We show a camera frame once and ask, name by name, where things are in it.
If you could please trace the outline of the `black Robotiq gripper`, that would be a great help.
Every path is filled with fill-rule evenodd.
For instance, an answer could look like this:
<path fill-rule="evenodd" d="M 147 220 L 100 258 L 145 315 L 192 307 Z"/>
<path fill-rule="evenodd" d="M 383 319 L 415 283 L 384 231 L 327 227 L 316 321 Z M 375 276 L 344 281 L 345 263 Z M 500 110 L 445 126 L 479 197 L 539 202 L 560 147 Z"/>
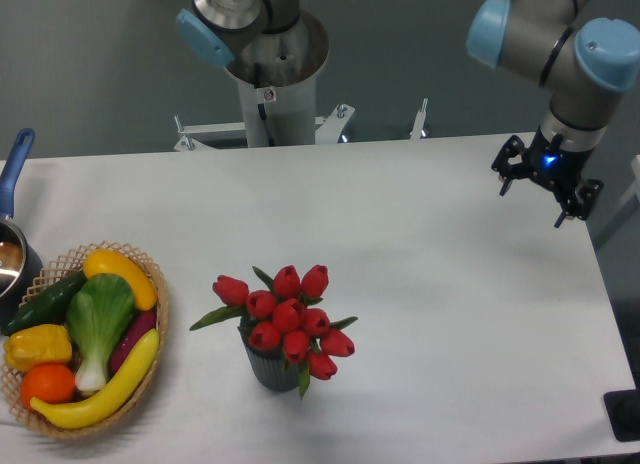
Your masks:
<path fill-rule="evenodd" d="M 598 179 L 581 180 L 582 169 L 593 150 L 570 151 L 561 147 L 563 143 L 562 134 L 547 138 L 539 127 L 527 149 L 520 137 L 510 136 L 491 164 L 501 182 L 500 196 L 509 191 L 514 180 L 522 179 L 553 191 L 561 208 L 555 228 L 566 220 L 586 221 L 604 189 Z"/>

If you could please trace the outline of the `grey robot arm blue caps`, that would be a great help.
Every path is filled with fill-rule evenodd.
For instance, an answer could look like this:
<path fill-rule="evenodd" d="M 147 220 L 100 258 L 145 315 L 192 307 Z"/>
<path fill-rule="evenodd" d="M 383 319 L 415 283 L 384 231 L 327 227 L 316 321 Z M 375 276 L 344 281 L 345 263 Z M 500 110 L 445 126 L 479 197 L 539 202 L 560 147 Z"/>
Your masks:
<path fill-rule="evenodd" d="M 530 144 L 511 137 L 492 168 L 504 187 L 527 179 L 550 191 L 562 220 L 586 219 L 602 183 L 582 170 L 639 73 L 639 32 L 622 20 L 573 22 L 590 0 L 487 0 L 466 39 L 471 57 L 551 95 Z M 329 51 L 300 0 L 192 0 L 176 27 L 191 51 L 239 91 L 251 147 L 315 144 L 316 79 Z"/>

